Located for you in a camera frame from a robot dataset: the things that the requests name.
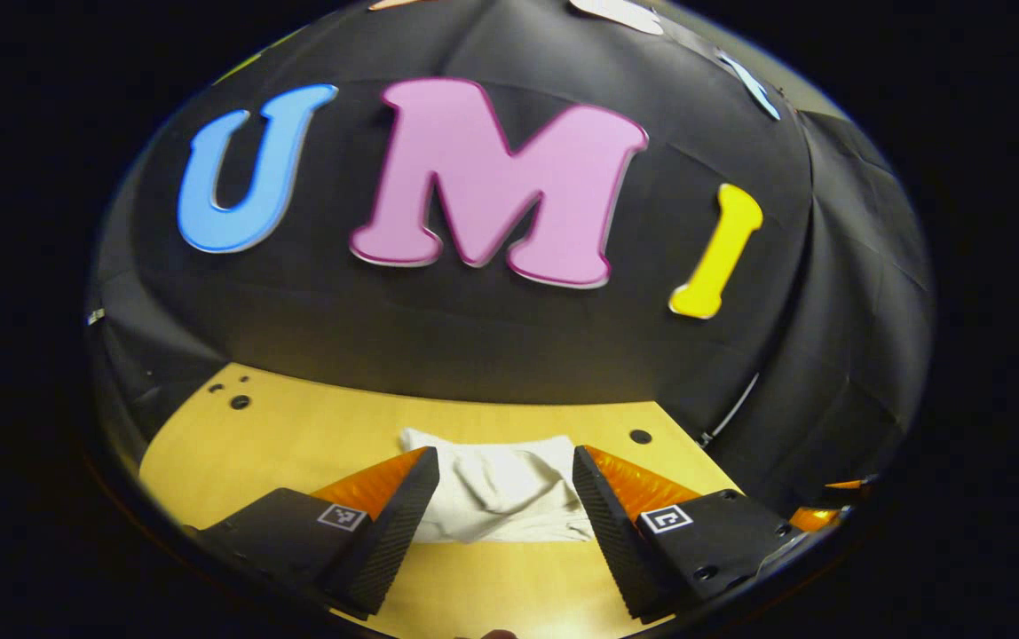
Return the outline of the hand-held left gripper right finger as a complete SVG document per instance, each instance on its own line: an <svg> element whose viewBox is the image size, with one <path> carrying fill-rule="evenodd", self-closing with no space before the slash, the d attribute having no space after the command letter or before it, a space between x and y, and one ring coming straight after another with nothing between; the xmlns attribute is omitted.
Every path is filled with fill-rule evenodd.
<svg viewBox="0 0 1019 639"><path fill-rule="evenodd" d="M631 618L699 610L760 578L805 531L734 489L699 494L594 446L572 477Z"/></svg>

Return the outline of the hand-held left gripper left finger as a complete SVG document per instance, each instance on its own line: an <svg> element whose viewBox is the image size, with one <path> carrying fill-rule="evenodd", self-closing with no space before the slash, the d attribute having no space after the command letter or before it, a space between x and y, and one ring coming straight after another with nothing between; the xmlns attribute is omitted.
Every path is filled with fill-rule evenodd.
<svg viewBox="0 0 1019 639"><path fill-rule="evenodd" d="M271 591L364 621L380 611L439 485L420 446L313 493L277 488L186 534Z"/></svg>

